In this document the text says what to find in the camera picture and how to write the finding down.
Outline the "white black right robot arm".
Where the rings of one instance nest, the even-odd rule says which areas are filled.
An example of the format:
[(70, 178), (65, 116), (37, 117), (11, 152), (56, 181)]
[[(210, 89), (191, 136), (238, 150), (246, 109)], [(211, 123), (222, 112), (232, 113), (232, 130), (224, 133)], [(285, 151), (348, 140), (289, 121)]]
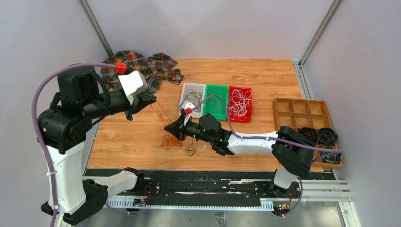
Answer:
[(294, 180), (310, 174), (315, 143), (288, 126), (262, 134), (238, 133), (224, 129), (211, 114), (202, 116), (198, 122), (182, 114), (164, 129), (180, 141), (190, 136), (207, 142), (222, 156), (244, 153), (274, 156), (280, 167), (270, 184), (270, 191), (276, 197), (288, 193)]

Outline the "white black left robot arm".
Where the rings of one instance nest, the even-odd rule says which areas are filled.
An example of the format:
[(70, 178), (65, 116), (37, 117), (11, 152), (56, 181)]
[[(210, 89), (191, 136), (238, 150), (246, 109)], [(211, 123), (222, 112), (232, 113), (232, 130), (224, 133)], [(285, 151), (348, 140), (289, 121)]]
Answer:
[(52, 216), (53, 224), (77, 225), (98, 213), (111, 197), (124, 191), (133, 195), (145, 191), (143, 173), (130, 167), (102, 180), (82, 178), (87, 132), (109, 115), (125, 113), (130, 121), (156, 101), (140, 71), (124, 63), (103, 63), (102, 67), (118, 74), (121, 89), (109, 91), (94, 63), (78, 63), (52, 74), (59, 91), (41, 114), (37, 113), (37, 101), (48, 79), (34, 95), (31, 114), (50, 185), (50, 198), (41, 209)]

